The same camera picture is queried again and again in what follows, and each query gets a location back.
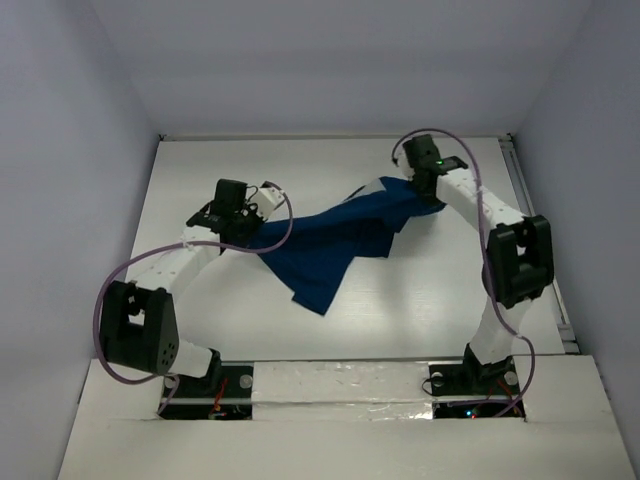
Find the blue printed t-shirt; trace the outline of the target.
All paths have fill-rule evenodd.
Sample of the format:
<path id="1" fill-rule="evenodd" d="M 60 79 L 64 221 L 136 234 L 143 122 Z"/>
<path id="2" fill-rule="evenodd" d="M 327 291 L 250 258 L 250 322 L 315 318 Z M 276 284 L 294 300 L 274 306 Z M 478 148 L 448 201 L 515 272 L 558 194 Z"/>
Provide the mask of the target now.
<path id="1" fill-rule="evenodd" d="M 324 315 L 355 258 L 387 258 L 409 219 L 443 209 L 427 204 L 408 181 L 379 177 L 328 210 L 296 218 L 287 241 L 260 258 L 294 302 Z"/>

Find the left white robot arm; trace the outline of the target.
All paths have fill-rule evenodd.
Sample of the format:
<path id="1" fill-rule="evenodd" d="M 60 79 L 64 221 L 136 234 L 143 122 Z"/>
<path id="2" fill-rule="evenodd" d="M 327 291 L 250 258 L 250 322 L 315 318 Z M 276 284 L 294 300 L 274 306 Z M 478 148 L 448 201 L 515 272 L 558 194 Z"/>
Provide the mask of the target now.
<path id="1" fill-rule="evenodd" d="M 179 241 L 131 259 L 150 263 L 127 281 L 111 273 L 93 318 L 96 351 L 109 374 L 124 366 L 152 377 L 186 376 L 198 394 L 215 392 L 221 383 L 216 353 L 181 339 L 176 304 L 225 251 L 250 252 L 250 240 L 285 202 L 272 183 L 255 187 L 221 179 L 213 198 L 188 218 Z"/>

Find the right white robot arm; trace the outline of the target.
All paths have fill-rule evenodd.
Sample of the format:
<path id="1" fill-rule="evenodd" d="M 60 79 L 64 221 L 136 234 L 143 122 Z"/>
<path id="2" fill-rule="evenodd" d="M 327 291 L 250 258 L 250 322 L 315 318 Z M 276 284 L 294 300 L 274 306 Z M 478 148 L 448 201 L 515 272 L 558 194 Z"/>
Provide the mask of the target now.
<path id="1" fill-rule="evenodd" d="M 443 157 L 431 135 L 416 135 L 400 148 L 393 161 L 419 197 L 453 209 L 478 232 L 487 302 L 460 379 L 482 392 L 496 381 L 495 368 L 512 354 L 526 313 L 554 280 L 550 223 L 510 207 L 483 185 L 476 160 Z"/>

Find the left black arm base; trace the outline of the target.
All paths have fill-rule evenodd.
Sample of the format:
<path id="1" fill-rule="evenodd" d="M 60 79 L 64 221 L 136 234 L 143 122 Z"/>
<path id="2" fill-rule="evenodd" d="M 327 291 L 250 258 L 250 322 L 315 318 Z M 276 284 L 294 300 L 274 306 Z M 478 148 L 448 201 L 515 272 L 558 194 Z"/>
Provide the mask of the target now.
<path id="1" fill-rule="evenodd" d="M 179 376 L 179 385 L 167 401 L 171 387 L 165 384 L 160 417 L 165 420 L 251 420 L 253 363 L 223 362 L 212 379 Z"/>

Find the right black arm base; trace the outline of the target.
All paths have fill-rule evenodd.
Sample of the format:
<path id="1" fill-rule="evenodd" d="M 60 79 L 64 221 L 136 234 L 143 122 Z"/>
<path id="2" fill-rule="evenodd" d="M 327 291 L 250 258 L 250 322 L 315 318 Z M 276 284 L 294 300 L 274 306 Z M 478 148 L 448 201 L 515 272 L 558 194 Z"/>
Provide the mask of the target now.
<path id="1" fill-rule="evenodd" d="M 474 380 L 461 363 L 430 365 L 421 389 L 432 399 L 435 419 L 525 417 L 523 402 L 513 404 L 520 393 L 513 362 L 504 372 L 482 380 Z"/>

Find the white foam strip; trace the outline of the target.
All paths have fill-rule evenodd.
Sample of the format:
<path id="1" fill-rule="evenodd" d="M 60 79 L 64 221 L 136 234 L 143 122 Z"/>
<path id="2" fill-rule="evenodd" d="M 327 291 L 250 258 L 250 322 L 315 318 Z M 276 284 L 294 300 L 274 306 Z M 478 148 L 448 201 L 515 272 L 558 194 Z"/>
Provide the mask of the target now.
<path id="1" fill-rule="evenodd" d="M 259 362 L 254 366 L 256 421 L 431 420 L 422 388 L 425 362 Z"/>

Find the aluminium rail at right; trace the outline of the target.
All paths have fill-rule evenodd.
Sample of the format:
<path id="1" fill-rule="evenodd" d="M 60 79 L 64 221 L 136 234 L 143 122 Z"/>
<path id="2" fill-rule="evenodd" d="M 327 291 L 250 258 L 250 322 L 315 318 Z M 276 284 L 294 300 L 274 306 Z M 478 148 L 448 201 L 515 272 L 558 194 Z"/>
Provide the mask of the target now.
<path id="1" fill-rule="evenodd" d="M 552 259 L 552 232 L 550 222 L 543 215 L 537 215 L 526 185 L 524 174 L 520 166 L 515 148 L 515 140 L 511 135 L 498 138 L 502 156 L 513 185 L 516 200 L 521 212 L 525 216 L 525 226 L 517 234 L 524 241 L 524 252 L 519 254 L 519 264 L 525 261 L 535 270 L 537 284 L 542 283 L 545 290 L 550 291 L 551 309 L 556 319 L 559 336 L 566 354 L 580 355 L 581 350 L 570 323 L 564 301 L 555 279 L 555 264 Z"/>

